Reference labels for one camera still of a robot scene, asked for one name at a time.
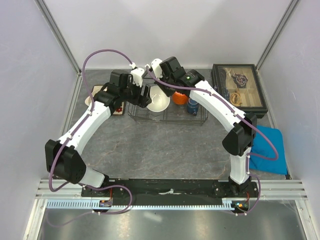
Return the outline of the orange mug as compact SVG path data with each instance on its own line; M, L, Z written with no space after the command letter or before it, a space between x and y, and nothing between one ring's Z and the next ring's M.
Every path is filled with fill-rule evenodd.
M185 105L188 102L188 97L185 94L176 91L172 95L172 100L177 105Z

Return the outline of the white ribbed bowl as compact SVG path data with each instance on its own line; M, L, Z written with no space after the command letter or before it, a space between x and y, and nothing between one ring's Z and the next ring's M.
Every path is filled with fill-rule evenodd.
M150 88L149 96L151 103L146 108L152 112L159 113L167 109L170 104L170 97L168 97L158 85Z

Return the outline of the blue mug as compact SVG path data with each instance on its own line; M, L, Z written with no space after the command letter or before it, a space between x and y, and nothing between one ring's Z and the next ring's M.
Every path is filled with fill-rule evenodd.
M193 100L192 98L188 99L187 102L187 112L193 116L196 116L198 114L198 110L199 110L199 103L195 100Z

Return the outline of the square floral plate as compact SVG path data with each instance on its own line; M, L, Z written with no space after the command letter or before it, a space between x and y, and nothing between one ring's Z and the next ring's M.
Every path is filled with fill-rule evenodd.
M94 85L91 91L91 95L94 97L95 94L97 94L102 88L103 88L103 85ZM120 107L114 111L113 115L122 116L125 113L125 108L126 108L126 102L123 101Z

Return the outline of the cream plate blue spiral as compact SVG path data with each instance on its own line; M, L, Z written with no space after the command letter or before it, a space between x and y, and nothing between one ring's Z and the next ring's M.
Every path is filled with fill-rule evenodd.
M90 105L92 104L92 99L88 96L88 97L85 99L84 103L85 103L87 106L90 106Z

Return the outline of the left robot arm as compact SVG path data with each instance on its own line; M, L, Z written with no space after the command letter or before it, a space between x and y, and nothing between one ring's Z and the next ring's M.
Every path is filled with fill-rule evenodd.
M45 144L46 168L49 175L72 184L92 186L99 197L106 196L110 185L107 176L88 167L81 154L97 129L118 110L123 102L146 107L151 103L150 86L143 86L143 68L130 72L113 70L109 82L94 95L88 109L75 125L58 140Z

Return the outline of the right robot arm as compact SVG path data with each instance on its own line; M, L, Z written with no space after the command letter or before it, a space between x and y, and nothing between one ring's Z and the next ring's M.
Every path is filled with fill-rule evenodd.
M162 88L166 94L172 95L176 90L188 96L211 113L227 131L222 145L230 154L229 177L232 182L229 191L235 197L242 196L247 191L246 181L249 179L246 158L256 136L256 131L244 121L256 127L257 117L233 106L214 90L202 74L194 69L186 71L174 56L165 60L155 59L151 67L156 78L165 82Z

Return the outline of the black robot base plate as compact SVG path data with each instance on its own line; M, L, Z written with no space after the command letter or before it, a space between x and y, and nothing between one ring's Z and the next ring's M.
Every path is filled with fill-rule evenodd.
M229 180L216 179L111 179L102 191L88 187L81 191L82 197L95 200L111 197L112 203L160 204L160 205L196 205L220 204L224 198L247 199L258 196L257 183L247 180L244 186L236 186Z

